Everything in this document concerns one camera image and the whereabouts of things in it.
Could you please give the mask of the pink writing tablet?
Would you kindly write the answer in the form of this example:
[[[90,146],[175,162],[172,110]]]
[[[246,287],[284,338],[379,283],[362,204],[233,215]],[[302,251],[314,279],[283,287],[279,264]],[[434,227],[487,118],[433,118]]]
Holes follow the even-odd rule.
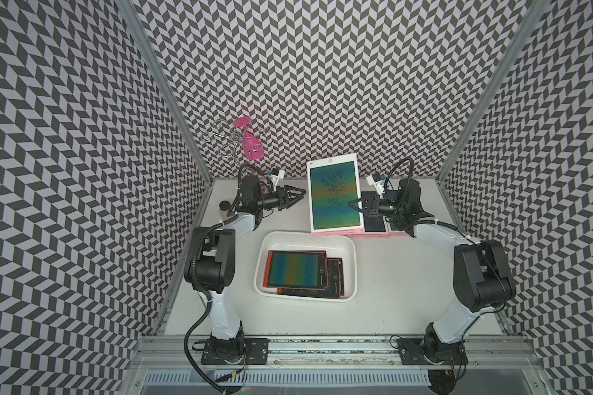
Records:
[[[412,222],[405,217],[388,217],[386,221],[393,236],[409,236],[409,232],[413,231]]]
[[[389,228],[383,217],[362,216],[364,230],[354,232],[350,235],[352,238],[386,238],[390,237]]]
[[[349,206],[362,197],[355,153],[309,161],[306,176],[312,235],[365,231],[362,213]]]

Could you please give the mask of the white plastic storage box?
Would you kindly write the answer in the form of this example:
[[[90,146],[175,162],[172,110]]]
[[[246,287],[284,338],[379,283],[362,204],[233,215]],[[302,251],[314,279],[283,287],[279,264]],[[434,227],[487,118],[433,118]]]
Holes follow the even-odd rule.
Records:
[[[275,289],[263,286],[266,262],[269,252],[280,251],[326,251],[331,258],[339,258],[343,265],[344,295],[333,302],[348,302],[357,293],[357,254],[354,242],[343,235],[312,236],[307,232],[276,230],[263,239],[255,268],[253,285],[258,294],[273,298],[305,300],[304,296],[285,296]]]

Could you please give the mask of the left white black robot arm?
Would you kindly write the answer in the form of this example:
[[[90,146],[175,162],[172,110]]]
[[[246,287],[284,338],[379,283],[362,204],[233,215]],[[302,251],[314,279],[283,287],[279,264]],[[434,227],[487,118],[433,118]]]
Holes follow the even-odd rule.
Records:
[[[211,330],[204,350],[224,360],[240,360],[246,351],[243,323],[227,293],[236,271],[237,240],[259,227],[265,211],[287,210],[306,196],[305,189],[281,186],[273,178],[268,184],[263,191],[259,176],[239,179],[234,199],[220,202],[222,220],[192,232],[184,279],[201,296],[204,312],[185,337],[190,338],[209,320]]]

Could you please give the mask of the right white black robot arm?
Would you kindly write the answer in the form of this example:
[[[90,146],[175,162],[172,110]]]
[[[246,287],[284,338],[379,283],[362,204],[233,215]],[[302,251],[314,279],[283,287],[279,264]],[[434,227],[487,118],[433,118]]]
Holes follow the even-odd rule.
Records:
[[[428,324],[423,340],[398,342],[400,354],[431,365],[466,365],[466,334],[482,316],[502,311],[517,294],[505,248],[497,240],[466,235],[425,211],[414,179],[403,179],[398,189],[378,175],[368,176],[367,184],[372,192],[349,202],[350,208],[365,218],[386,220],[394,230],[430,244],[453,264],[454,299],[439,319]]]

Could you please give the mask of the red writing tablet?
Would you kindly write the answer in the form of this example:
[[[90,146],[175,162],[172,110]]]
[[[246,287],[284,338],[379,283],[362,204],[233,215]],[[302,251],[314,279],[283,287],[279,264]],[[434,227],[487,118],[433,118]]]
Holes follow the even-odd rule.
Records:
[[[298,290],[298,289],[278,289],[278,294],[281,296],[299,296],[315,299],[339,299],[344,296],[344,278],[343,278],[343,261],[341,258],[327,259],[328,285],[324,290]]]
[[[325,251],[271,250],[265,265],[263,287],[321,291],[327,286]]]

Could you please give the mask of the glass spice jar black lid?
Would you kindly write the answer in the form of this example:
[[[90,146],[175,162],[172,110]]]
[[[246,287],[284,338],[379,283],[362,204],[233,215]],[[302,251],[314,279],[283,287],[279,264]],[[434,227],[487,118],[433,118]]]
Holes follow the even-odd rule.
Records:
[[[223,222],[233,216],[232,202],[223,200],[219,203],[218,208]]]

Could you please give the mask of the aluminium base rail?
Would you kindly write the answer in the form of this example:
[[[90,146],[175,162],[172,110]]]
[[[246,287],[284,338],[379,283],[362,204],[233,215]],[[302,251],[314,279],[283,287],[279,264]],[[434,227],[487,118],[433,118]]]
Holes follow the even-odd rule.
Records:
[[[271,336],[265,367],[268,369],[448,369],[458,362],[430,364],[422,355],[411,356],[397,350],[403,337],[379,336]],[[184,353],[184,337],[145,337],[135,347],[130,369],[186,369],[190,367]],[[509,369],[540,370],[542,362],[526,340],[520,336],[469,335],[464,344],[468,370]]]

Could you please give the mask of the aluminium corner post left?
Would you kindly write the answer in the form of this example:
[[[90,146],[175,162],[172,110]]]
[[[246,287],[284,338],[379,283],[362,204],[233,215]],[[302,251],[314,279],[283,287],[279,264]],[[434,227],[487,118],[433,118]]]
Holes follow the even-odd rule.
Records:
[[[132,36],[138,51],[140,52],[143,60],[148,68],[148,71],[153,77],[153,81],[158,87],[158,90],[171,113],[176,127],[178,128],[181,136],[189,149],[190,155],[196,166],[199,169],[199,173],[203,179],[209,184],[212,183],[212,176],[207,168],[204,159],[197,147],[193,133],[189,128],[189,125],[181,111],[176,97],[174,96],[173,89],[169,84],[169,81],[164,74],[161,64],[158,62],[156,53],[152,47],[152,44],[148,38],[148,35],[143,29],[143,24],[138,17],[133,1],[118,0],[115,1],[117,8],[119,9],[120,16],[122,16],[129,34]]]

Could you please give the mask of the aluminium corner post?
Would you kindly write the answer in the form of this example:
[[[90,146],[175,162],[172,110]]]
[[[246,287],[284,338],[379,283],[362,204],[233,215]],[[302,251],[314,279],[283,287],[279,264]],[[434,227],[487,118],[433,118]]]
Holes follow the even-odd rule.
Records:
[[[189,149],[190,155],[196,166],[199,169],[199,173],[203,179],[209,184],[212,183],[212,176],[207,168],[204,159],[197,147],[193,133],[189,128],[189,125],[181,111],[176,97],[174,96],[173,89],[169,84],[169,81],[164,74],[161,64],[158,62],[156,53],[152,47],[152,44],[148,38],[148,35],[143,29],[143,24],[138,17],[133,1],[118,0],[115,1],[117,8],[119,9],[120,16],[122,16],[129,34],[132,36],[138,51],[140,52],[143,60],[148,68],[148,71],[153,77],[153,81],[158,87],[158,90],[171,113],[176,127],[178,128],[181,136]]]
[[[466,122],[466,125],[462,129],[459,138],[456,140],[455,145],[438,172],[436,182],[441,186],[444,185],[446,178],[461,157],[461,154],[466,148],[469,140],[472,138],[474,131],[478,128],[485,113],[489,109],[489,106],[493,103],[495,95],[499,93],[501,85],[507,78],[512,67],[516,64],[525,44],[532,36],[540,20],[543,18],[545,10],[550,3],[550,1],[544,0],[533,1],[525,13],[522,23],[518,26],[514,36],[507,43],[506,50],[503,53],[496,70],[489,78],[489,82],[479,97],[479,100]]]

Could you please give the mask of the aluminium corner post right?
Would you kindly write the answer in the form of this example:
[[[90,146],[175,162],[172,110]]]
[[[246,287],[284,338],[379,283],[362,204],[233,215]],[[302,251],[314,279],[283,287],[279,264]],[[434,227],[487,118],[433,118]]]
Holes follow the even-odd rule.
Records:
[[[496,70],[489,78],[489,82],[479,97],[479,100],[466,122],[466,125],[462,129],[459,138],[456,140],[455,145],[438,172],[436,182],[441,186],[444,185],[446,178],[461,157],[461,154],[466,148],[469,140],[472,138],[474,131],[478,128],[485,113],[489,109],[489,106],[493,103],[495,95],[499,93],[501,85],[507,78],[512,67],[516,64],[525,44],[532,36],[540,20],[543,18],[545,10],[550,3],[550,1],[544,0],[533,1],[525,13],[522,23],[518,26],[514,36],[507,43],[506,50],[503,53]]]

